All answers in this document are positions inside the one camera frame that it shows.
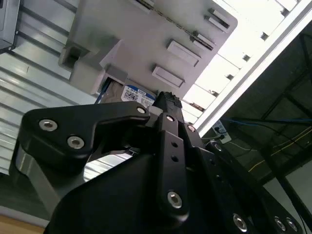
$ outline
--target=barcode label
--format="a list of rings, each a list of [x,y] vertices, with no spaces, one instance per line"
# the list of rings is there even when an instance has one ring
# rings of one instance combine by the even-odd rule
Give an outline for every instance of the barcode label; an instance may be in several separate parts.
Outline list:
[[[151,106],[155,101],[154,99],[152,99],[152,96],[150,94],[147,94],[146,92],[132,85],[125,86],[121,95],[121,100],[136,101],[138,103],[141,103],[146,108],[148,106]]]
[[[130,92],[130,90],[126,90],[124,97],[125,97],[125,99],[127,99],[129,101],[137,101],[138,94],[132,93],[132,92]]]

